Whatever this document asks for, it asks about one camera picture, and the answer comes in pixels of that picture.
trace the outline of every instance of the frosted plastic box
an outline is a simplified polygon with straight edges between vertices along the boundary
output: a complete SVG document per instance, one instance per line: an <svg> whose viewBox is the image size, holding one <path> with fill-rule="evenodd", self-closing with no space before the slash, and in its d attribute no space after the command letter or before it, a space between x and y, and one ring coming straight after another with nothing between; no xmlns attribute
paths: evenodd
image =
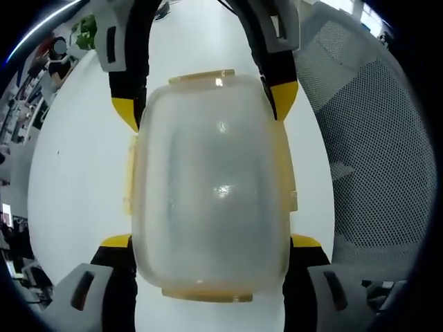
<svg viewBox="0 0 443 332"><path fill-rule="evenodd" d="M134 161L132 239L143 278L182 298L235 300L281 285L288 160L259 79L204 73L153 92Z"/></svg>

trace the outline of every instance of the window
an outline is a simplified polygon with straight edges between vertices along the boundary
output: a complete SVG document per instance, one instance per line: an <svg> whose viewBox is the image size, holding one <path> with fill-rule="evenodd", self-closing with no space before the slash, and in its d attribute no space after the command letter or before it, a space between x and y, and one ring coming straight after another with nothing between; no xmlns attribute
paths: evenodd
<svg viewBox="0 0 443 332"><path fill-rule="evenodd" d="M354 0L321 0L321 2L324 2L335 9L344 10L349 14L352 14L352 8L354 7Z"/></svg>
<svg viewBox="0 0 443 332"><path fill-rule="evenodd" d="M372 35L378 37L381 33L383 22L380 16L371 9L366 3L363 5L360 22L367 26Z"/></svg>

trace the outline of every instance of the potted plant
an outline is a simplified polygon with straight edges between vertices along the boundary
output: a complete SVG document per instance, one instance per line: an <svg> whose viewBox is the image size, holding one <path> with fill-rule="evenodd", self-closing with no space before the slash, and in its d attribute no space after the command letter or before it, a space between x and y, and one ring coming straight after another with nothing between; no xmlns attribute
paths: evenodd
<svg viewBox="0 0 443 332"><path fill-rule="evenodd" d="M72 33L69 37L69 44L71 45L72 36L75 34L77 40L75 43L82 50L95 50L94 37L97 33L97 23L94 15L84 17L80 22L74 24Z"/></svg>

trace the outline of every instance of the gray mesh fabric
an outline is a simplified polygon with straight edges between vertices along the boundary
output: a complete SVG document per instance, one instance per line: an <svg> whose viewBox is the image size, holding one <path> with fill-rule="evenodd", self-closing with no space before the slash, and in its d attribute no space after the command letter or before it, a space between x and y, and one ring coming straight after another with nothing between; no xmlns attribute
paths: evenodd
<svg viewBox="0 0 443 332"><path fill-rule="evenodd" d="M316 3L301 32L298 79L333 176L332 260L403 279L436 187L433 150L409 85L392 55L343 12Z"/></svg>

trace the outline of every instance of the translucent plastic lid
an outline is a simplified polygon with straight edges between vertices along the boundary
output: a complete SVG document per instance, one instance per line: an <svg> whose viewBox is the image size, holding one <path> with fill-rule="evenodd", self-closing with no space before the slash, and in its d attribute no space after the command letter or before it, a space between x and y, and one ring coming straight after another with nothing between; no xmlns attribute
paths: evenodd
<svg viewBox="0 0 443 332"><path fill-rule="evenodd" d="M289 206L276 125L254 77L200 74L151 94L136 145L132 221L148 282L231 295L282 282Z"/></svg>

